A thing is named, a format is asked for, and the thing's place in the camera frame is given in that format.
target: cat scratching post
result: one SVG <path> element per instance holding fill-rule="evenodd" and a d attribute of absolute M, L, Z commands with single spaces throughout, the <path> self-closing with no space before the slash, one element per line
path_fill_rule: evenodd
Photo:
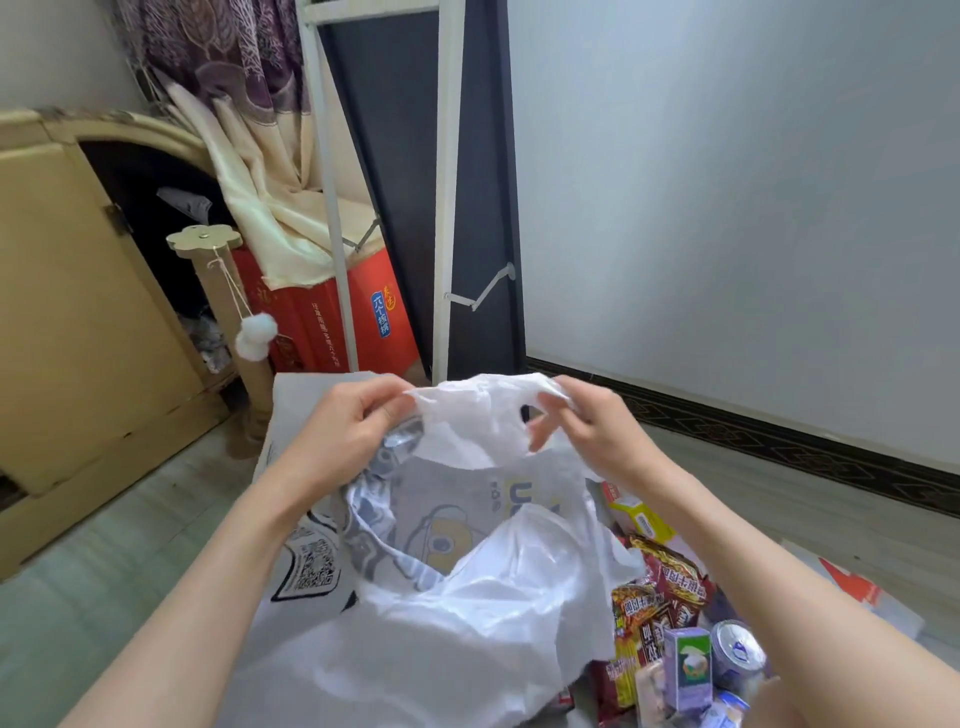
<path fill-rule="evenodd" d="M 229 225 L 191 225 L 168 235 L 167 242 L 177 255 L 193 262 L 213 316 L 227 339 L 233 365 L 250 396 L 250 410 L 245 415 L 244 428 L 251 438 L 263 440 L 274 410 L 274 371 L 269 360 L 249 361 L 240 357 L 234 345 L 242 317 L 234 299 L 237 294 L 230 288 L 229 279 L 240 282 L 230 250 L 243 244 L 240 233 Z M 225 269 L 220 267 L 221 260 Z"/>

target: forearm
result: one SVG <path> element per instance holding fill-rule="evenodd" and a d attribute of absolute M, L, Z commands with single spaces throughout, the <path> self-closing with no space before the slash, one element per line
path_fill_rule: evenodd
<path fill-rule="evenodd" d="M 206 728 L 298 514 L 251 486 L 63 728 Z"/>
<path fill-rule="evenodd" d="M 960 676 L 670 464 L 638 488 L 704 560 L 809 725 L 939 725 Z"/>

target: hand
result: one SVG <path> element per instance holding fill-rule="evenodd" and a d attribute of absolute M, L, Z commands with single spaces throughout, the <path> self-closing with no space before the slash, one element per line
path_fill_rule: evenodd
<path fill-rule="evenodd" d="M 334 385 L 258 482 L 283 489 L 302 515 L 367 466 L 387 431 L 413 412 L 403 395 L 413 386 L 394 375 Z"/>
<path fill-rule="evenodd" d="M 556 382 L 573 400 L 540 394 L 545 414 L 532 420 L 530 451 L 536 452 L 561 427 L 584 461 L 609 482 L 643 497 L 645 491 L 679 469 L 643 431 L 615 392 L 570 376 Z"/>

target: canned drink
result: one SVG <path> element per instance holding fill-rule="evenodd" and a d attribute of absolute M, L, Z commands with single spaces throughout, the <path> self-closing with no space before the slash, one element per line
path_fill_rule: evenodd
<path fill-rule="evenodd" d="M 767 664 L 766 653 L 743 622 L 734 619 L 717 622 L 710 632 L 710 642 L 713 682 L 721 690 L 741 692 Z"/>

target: plastic bag handle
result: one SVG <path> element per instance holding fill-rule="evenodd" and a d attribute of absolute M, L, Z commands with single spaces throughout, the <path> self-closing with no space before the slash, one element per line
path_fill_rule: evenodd
<path fill-rule="evenodd" d="M 557 382 L 542 374 L 478 375 L 412 390 L 423 416 L 423 438 L 414 454 L 469 470 L 502 467 L 529 456 L 520 408 L 538 406 L 540 392 L 570 401 Z M 568 442 L 558 432 L 547 447 L 563 444 Z"/>

